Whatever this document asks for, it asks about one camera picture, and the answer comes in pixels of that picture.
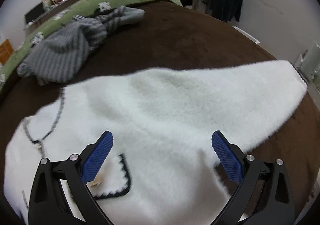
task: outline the brown blanket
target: brown blanket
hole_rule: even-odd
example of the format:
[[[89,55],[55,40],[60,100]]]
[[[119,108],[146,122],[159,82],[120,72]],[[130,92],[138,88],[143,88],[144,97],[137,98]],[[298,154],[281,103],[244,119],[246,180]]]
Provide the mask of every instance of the brown blanket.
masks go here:
[[[261,47],[226,23],[208,15],[161,1],[140,6],[145,19],[108,37],[72,81],[99,75],[121,75],[150,67],[171,69],[222,68],[274,60]],[[39,86],[35,78],[15,79],[0,106],[0,188],[4,152],[20,121],[58,98],[62,84]],[[320,166],[319,112],[307,94],[294,115],[251,153],[266,162],[283,159],[294,192],[296,215],[313,188]],[[235,185],[223,168],[218,171],[230,193]],[[247,213],[252,211],[254,199]]]

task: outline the green bedspread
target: green bedspread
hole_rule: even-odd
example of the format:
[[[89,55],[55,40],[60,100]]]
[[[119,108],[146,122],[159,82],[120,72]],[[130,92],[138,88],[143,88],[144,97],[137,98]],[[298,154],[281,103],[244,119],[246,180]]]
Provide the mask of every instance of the green bedspread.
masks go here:
[[[6,64],[0,70],[0,76],[5,81],[11,75],[11,73],[18,67],[20,62],[28,55],[30,51],[30,42],[33,37],[42,32],[44,38],[57,31],[61,26],[71,22],[74,15],[81,15],[84,17],[94,14],[94,11],[98,8],[98,4],[101,2],[109,2],[112,9],[121,5],[129,5],[136,3],[144,3],[156,0],[81,0],[69,7],[70,11],[63,15],[60,19],[55,20],[54,17],[39,26],[33,33],[28,35],[24,41],[24,45],[21,49],[15,51],[8,59]],[[180,0],[169,0],[177,5],[181,5]],[[4,82],[0,83],[0,92],[3,88]]]

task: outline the blue gripper pad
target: blue gripper pad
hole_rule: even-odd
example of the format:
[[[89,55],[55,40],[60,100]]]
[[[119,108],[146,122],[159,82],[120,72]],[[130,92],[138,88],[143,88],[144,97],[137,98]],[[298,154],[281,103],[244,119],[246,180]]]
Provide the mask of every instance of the blue gripper pad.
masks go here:
[[[82,165],[81,180],[84,183],[91,182],[95,179],[112,146],[112,133],[107,132]]]
[[[227,172],[230,180],[236,182],[238,185],[241,184],[242,175],[242,165],[239,163],[238,159],[225,142],[219,132],[212,134],[212,147],[219,157],[224,170]]]

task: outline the metal screw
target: metal screw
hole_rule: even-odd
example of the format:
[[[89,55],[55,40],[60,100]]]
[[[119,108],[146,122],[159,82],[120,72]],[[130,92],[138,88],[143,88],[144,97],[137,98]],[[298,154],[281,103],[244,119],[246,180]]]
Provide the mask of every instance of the metal screw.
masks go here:
[[[282,166],[282,165],[283,165],[283,161],[282,161],[281,159],[277,159],[277,164],[278,164],[279,166]]]
[[[41,161],[40,161],[40,163],[43,164],[43,165],[46,164],[47,162],[48,162],[47,158],[42,158]]]
[[[70,160],[71,161],[76,161],[78,159],[78,155],[77,154],[73,154],[70,156]]]
[[[253,156],[253,155],[247,155],[247,159],[248,159],[249,161],[253,161],[253,160],[254,160],[254,156]]]

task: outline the striped gray cloth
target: striped gray cloth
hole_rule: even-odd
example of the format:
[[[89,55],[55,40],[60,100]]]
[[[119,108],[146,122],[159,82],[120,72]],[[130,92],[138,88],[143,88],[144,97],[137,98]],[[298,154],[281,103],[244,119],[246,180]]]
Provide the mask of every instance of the striped gray cloth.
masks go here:
[[[142,21],[144,11],[121,6],[108,15],[79,15],[31,48],[17,68],[20,77],[36,76],[39,85],[67,83],[79,72],[88,56],[119,26]]]

